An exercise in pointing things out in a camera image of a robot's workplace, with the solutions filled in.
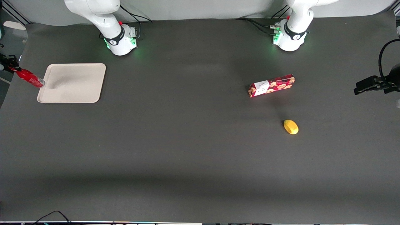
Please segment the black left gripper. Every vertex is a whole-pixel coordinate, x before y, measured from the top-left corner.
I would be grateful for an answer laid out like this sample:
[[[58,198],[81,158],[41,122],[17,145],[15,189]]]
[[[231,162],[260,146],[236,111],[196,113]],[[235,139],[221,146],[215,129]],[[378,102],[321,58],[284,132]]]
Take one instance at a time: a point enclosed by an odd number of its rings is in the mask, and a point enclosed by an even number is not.
[[[382,67],[380,66],[380,77],[371,76],[356,83],[354,94],[359,95],[367,91],[384,91],[385,94],[400,91],[400,64],[392,67],[387,76],[384,76]]]

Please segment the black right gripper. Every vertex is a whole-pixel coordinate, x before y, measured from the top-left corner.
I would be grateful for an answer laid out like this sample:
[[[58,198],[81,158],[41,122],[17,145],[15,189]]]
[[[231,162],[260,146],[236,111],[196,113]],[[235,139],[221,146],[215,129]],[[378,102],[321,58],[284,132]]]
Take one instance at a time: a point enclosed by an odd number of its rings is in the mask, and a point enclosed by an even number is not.
[[[19,65],[19,62],[15,55],[6,56],[0,54],[0,70],[10,73],[20,73],[22,69],[16,65]]]

